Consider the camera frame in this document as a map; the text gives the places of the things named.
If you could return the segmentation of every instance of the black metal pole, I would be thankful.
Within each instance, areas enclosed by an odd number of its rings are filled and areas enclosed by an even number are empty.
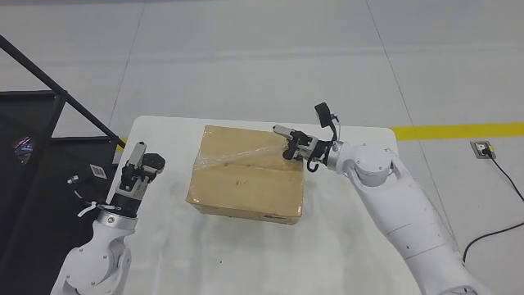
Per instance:
[[[18,61],[26,70],[31,72],[40,81],[44,82],[52,91],[65,97],[65,100],[86,119],[93,123],[99,128],[104,134],[113,140],[115,140],[119,146],[125,147],[125,143],[122,139],[114,134],[109,128],[107,128],[96,116],[82,106],[73,96],[71,96],[65,89],[63,89],[58,83],[56,83],[49,75],[43,70],[40,70],[26,55],[20,50],[13,46],[7,39],[0,35],[0,48],[3,49],[9,56],[13,57],[15,61]]]

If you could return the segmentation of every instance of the yellow floor line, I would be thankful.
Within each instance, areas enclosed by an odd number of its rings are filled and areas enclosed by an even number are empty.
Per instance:
[[[396,126],[390,129],[395,132],[398,141],[524,136],[524,122],[487,123],[483,125]],[[121,152],[122,148],[118,146],[116,151]]]

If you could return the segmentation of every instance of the cardboard box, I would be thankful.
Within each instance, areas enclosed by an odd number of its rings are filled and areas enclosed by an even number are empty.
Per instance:
[[[282,158],[286,143],[273,132],[207,125],[186,201],[205,214],[295,224],[304,172]]]

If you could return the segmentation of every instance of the white tablecloth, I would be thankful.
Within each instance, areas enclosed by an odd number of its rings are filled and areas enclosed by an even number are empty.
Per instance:
[[[166,159],[147,190],[126,295],[419,294],[407,266],[375,227],[350,181],[321,166],[306,173],[296,225],[206,216],[185,202],[205,125],[270,131],[274,123],[141,116],[120,169],[139,141]],[[319,138],[330,130],[283,124]],[[397,150],[389,129],[345,127],[342,140]]]

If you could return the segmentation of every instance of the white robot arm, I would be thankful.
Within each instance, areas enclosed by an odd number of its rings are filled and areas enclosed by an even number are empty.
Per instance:
[[[491,292],[474,279],[447,243],[438,213],[389,148],[371,143],[355,146],[337,141],[332,115],[325,103],[315,107],[322,127],[333,130],[331,141],[318,140],[301,131],[275,125],[273,131],[287,138],[286,159],[307,160],[310,172],[318,163],[345,175],[355,186],[375,225],[402,256],[423,295]],[[386,182],[390,170],[394,183]]]
[[[145,152],[146,144],[137,143],[122,168],[122,178],[111,204],[98,205],[102,211],[93,222],[93,238],[67,254],[51,295],[86,294],[102,287],[105,294],[124,293],[131,266],[131,251],[125,246],[124,238],[134,233],[137,211],[147,185],[165,165],[160,155]]]

